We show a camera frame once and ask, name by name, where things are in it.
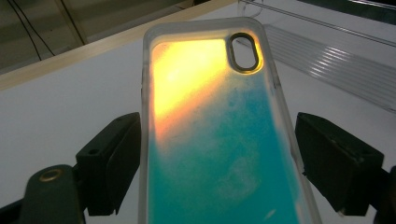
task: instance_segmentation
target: liquid glitter case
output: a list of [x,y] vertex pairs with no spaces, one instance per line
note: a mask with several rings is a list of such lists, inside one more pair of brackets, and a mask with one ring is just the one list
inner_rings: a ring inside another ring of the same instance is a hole
[[140,224],[314,223],[257,21],[155,26],[143,67]]

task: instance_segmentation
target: screw hole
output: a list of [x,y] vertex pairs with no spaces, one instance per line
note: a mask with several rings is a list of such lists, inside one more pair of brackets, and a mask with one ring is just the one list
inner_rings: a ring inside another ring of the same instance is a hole
[[40,176],[40,181],[49,182],[54,179],[57,179],[59,176],[61,176],[61,174],[62,174],[61,169],[48,170],[47,172],[45,172]]

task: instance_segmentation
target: white surface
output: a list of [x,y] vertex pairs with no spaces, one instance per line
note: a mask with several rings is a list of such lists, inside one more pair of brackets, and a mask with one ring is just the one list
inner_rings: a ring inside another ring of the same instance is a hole
[[[236,16],[236,5],[200,17]],[[55,164],[75,164],[76,153],[114,118],[140,112],[142,41],[0,92],[0,206],[23,196],[28,178]],[[292,120],[299,111],[331,120],[396,164],[396,116],[277,63]],[[138,178],[118,216],[88,223],[137,223]],[[340,218],[316,192],[323,223],[372,223]]]

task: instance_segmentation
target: black cable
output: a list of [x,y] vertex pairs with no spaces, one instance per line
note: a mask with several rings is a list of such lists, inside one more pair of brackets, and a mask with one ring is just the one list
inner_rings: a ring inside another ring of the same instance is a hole
[[66,12],[67,17],[68,17],[69,20],[72,22],[72,25],[73,25],[73,27],[75,28],[76,33],[77,33],[77,35],[78,35],[78,38],[79,38],[79,40],[81,41],[82,45],[86,45],[86,44],[87,44],[87,43],[86,43],[87,41],[84,41],[84,38],[82,38],[82,34],[81,34],[80,31],[78,30],[78,28],[77,28],[77,26],[76,26],[76,23],[74,22],[73,17],[72,17],[72,15],[71,15],[70,12],[69,12],[69,9],[67,8],[66,4],[64,3],[64,0],[61,0],[61,4],[62,4],[62,6],[64,7],[64,11]]
[[55,54],[52,52],[52,50],[50,50],[50,47],[47,45],[46,41],[44,41],[44,39],[41,37],[41,35],[39,35],[38,32],[35,30],[35,27],[33,27],[32,23],[30,23],[29,19],[27,19],[26,15],[24,14],[23,10],[20,8],[18,3],[15,0],[11,0],[11,1],[14,2],[15,6],[17,6],[17,8],[20,10],[23,17],[27,20],[27,23],[29,23],[30,27],[32,27],[32,30],[35,32],[35,34],[38,36],[38,38],[40,38],[40,40],[43,42],[43,44],[47,47],[47,49],[52,54],[52,56],[55,56]]
[[41,61],[41,57],[40,57],[40,53],[38,52],[37,47],[35,46],[35,41],[33,40],[32,36],[30,35],[28,29],[26,28],[25,24],[23,23],[23,20],[20,16],[20,14],[18,14],[17,9],[11,4],[11,2],[9,0],[7,0],[9,5],[12,7],[12,9],[14,9],[15,14],[17,14],[18,18],[20,19],[20,22],[23,25],[23,28],[25,29],[26,33],[29,35],[30,40],[32,41],[33,46],[35,47],[35,52],[37,53],[38,59]]

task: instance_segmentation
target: clear phone case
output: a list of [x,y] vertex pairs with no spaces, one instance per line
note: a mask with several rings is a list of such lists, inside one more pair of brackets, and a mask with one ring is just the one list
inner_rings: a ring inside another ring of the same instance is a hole
[[142,101],[140,224],[320,222],[259,22],[151,28]]

